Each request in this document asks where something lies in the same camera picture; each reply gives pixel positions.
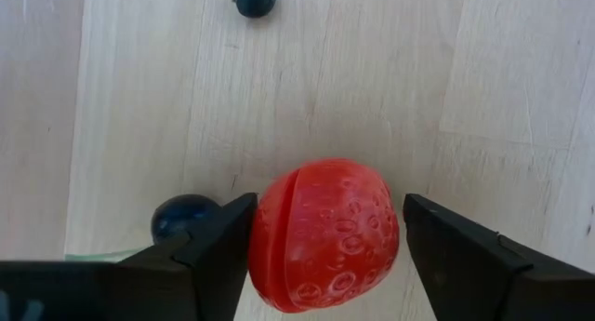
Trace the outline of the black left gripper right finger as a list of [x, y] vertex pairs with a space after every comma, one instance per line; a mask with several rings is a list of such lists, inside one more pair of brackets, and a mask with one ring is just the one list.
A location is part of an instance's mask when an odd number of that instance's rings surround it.
[[438, 321], [499, 321], [516, 275], [533, 264], [501, 235], [420, 194], [403, 202], [406, 242]]

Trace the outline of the red strawberry half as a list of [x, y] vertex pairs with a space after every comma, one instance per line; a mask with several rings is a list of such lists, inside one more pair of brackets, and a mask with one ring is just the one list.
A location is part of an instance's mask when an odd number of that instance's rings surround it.
[[248, 271], [283, 313], [338, 306], [377, 286], [399, 250], [390, 189], [345, 158], [309, 162], [275, 180], [258, 203]]

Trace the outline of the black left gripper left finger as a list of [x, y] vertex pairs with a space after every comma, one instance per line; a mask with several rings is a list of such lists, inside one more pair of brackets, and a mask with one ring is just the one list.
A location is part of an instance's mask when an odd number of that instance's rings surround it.
[[155, 247], [191, 277], [197, 321], [233, 321], [247, 274], [256, 194], [243, 194]]

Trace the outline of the dark blueberry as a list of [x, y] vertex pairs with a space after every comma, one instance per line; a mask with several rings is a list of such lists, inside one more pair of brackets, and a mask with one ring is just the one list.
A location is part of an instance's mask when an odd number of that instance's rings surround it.
[[257, 19], [268, 15], [275, 6], [276, 0], [232, 0], [238, 12], [244, 17]]
[[174, 196], [166, 200], [152, 214], [152, 241], [154, 244], [159, 244], [219, 209], [221, 206], [217, 202], [203, 195]]

